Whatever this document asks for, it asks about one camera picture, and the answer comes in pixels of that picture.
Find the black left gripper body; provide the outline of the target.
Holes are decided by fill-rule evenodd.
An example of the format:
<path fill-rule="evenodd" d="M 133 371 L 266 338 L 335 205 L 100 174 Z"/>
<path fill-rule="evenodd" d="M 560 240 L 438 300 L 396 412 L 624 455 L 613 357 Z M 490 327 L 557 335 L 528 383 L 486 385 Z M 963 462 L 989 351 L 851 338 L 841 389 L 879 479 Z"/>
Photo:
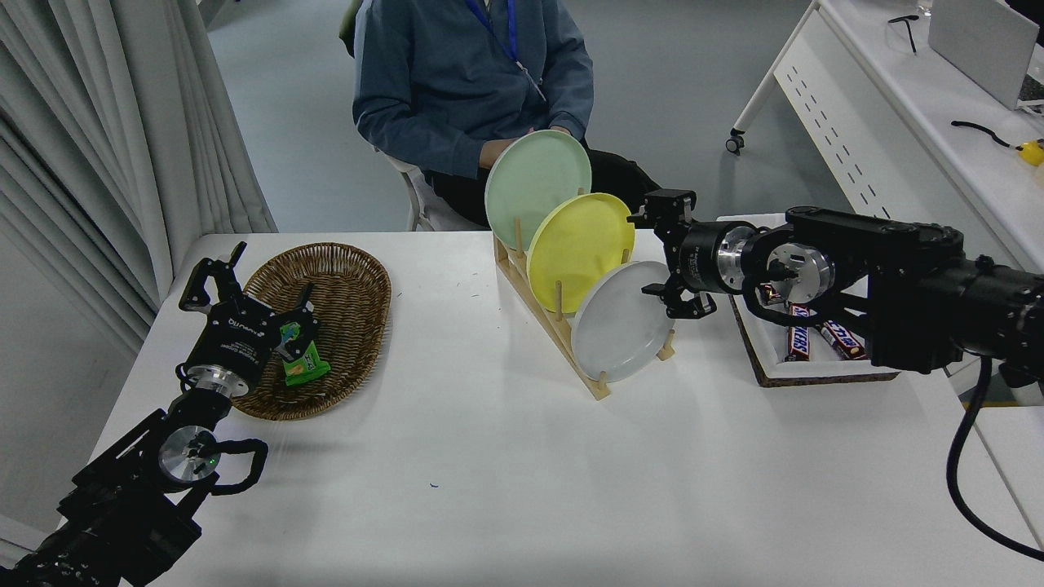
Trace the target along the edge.
<path fill-rule="evenodd" d="M 228 389 L 254 389 L 279 343 L 275 311 L 254 298 L 230 298 L 206 313 L 201 336 L 186 361 L 191 382 L 205 375 L 230 373 Z"/>

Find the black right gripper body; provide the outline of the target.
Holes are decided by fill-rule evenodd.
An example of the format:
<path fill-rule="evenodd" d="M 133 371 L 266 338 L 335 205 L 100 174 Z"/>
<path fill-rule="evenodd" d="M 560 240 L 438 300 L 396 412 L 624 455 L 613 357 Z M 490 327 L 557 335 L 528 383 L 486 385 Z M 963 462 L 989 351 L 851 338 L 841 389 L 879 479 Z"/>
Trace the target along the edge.
<path fill-rule="evenodd" d="M 725 222 L 678 222 L 669 230 L 669 267 L 689 291 L 731 294 L 717 260 L 727 231 Z"/>

